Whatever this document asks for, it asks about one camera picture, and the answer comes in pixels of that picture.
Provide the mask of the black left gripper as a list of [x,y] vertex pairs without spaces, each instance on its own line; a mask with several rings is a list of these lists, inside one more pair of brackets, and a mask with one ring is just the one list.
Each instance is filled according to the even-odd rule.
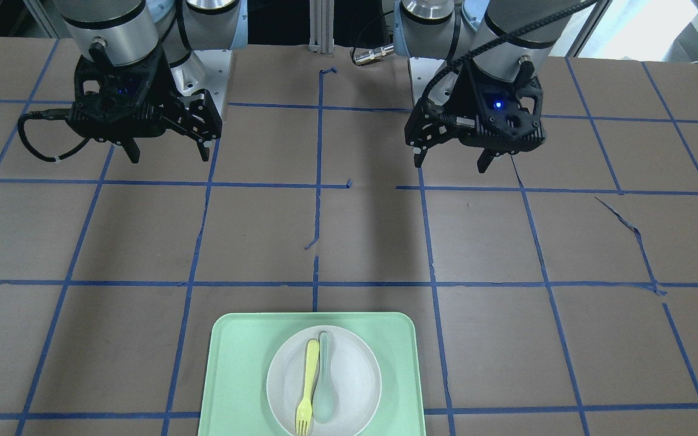
[[422,168],[428,149],[451,139],[483,148],[477,158],[480,174],[498,152],[527,152],[545,143],[536,67],[529,59],[518,67],[504,82],[468,61],[419,99],[404,127],[405,143],[414,147],[414,166]]

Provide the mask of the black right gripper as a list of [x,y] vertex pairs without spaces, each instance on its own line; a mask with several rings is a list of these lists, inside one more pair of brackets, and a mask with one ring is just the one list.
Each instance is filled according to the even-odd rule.
[[161,46],[142,60],[114,66],[105,47],[90,46],[75,69],[75,101],[67,124],[80,136],[120,142],[128,160],[139,163],[134,138],[157,137],[166,130],[196,141],[202,161],[222,134],[222,119],[208,90],[191,96],[178,91]]

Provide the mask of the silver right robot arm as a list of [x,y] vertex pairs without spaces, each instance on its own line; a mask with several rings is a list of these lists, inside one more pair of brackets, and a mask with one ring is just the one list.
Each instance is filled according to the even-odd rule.
[[75,99],[61,116],[84,142],[122,147],[139,161],[141,138],[167,131],[196,143],[203,161],[221,138],[221,110],[200,50],[248,41],[246,1],[58,1],[80,50]]

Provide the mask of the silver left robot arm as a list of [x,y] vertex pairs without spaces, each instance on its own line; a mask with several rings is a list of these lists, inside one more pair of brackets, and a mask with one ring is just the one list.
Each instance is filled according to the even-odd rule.
[[591,1],[397,1],[395,52],[439,59],[404,127],[421,168],[449,140],[481,149],[486,172],[505,154],[546,140],[539,69],[576,12]]

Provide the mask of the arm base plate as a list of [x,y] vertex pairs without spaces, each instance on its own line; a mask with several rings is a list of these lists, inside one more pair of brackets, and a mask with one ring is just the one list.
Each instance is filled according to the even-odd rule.
[[232,50],[193,51],[189,58],[171,68],[177,89],[183,96],[207,90],[219,114],[224,116],[232,59]]
[[[444,69],[446,62],[440,59],[429,58],[410,58],[409,70],[411,76],[411,91],[413,104],[416,105],[424,92],[424,88],[434,77],[437,72]],[[453,108],[447,108],[454,94],[453,88],[457,82],[458,71],[449,72],[444,78],[439,80],[437,85],[430,91],[428,98],[430,105],[435,111],[442,114],[448,114],[449,123],[458,127],[473,127],[474,121],[466,119],[463,116],[457,115]]]

